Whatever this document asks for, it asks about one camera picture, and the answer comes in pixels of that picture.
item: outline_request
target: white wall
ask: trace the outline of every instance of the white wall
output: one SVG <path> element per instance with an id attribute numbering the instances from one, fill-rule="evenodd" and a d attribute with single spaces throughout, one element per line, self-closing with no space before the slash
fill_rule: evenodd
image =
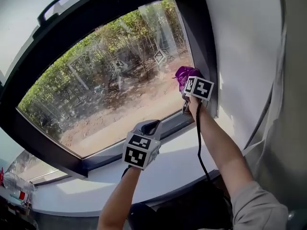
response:
<path id="1" fill-rule="evenodd" d="M 53 0 L 0 0 L 0 70 L 7 70 L 38 25 L 37 17 Z"/>
<path id="2" fill-rule="evenodd" d="M 248 141 L 268 98 L 281 34 L 279 0 L 207 0 L 220 71 L 219 104 Z"/>

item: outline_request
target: sleeve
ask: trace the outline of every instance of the sleeve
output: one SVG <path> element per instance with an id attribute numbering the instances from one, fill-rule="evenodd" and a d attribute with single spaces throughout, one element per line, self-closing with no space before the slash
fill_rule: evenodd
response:
<path id="1" fill-rule="evenodd" d="M 288 209 L 257 182 L 249 183 L 231 199 L 234 230 L 285 230 Z"/>

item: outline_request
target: bottle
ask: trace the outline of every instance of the bottle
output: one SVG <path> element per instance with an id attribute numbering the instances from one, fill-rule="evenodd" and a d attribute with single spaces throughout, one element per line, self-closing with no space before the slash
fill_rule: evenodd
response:
<path id="1" fill-rule="evenodd" d="M 6 172 L 3 176 L 3 185 L 10 190 L 11 196 L 21 201 L 26 201 L 32 198 L 35 187 L 32 183 L 21 179 L 12 172 Z"/>

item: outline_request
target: purple object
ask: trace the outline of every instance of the purple object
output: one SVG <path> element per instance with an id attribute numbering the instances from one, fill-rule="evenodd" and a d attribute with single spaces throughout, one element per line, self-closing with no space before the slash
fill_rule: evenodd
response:
<path id="1" fill-rule="evenodd" d="M 186 85 L 189 76 L 195 76 L 195 77 L 200 77 L 201 78 L 201 73 L 199 70 L 193 68 L 193 67 L 180 67 L 176 74 L 174 79 L 177 79 L 179 83 L 179 91 L 181 92 Z"/>

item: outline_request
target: window frame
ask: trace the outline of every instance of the window frame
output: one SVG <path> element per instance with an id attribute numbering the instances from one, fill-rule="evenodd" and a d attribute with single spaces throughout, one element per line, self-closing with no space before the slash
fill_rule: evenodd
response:
<path id="1" fill-rule="evenodd" d="M 155 1 L 158 0 L 80 0 L 61 15 L 53 17 L 51 23 L 35 34 L 33 42 L 20 58 L 14 60 L 16 64 L 0 96 L 0 113 L 5 114 L 0 119 L 1 128 L 25 150 L 69 176 L 82 179 L 87 177 L 89 171 L 120 160 L 123 141 L 82 159 L 40 131 L 17 106 L 43 72 L 95 28 Z M 206 0 L 174 1 L 189 42 L 194 67 L 209 80 L 218 83 L 213 29 Z M 104 13 L 96 16 L 97 11 Z M 218 114 L 218 84 L 213 88 L 210 112 L 213 117 Z M 192 122 L 192 118 L 179 112 L 164 119 L 161 139 Z"/>

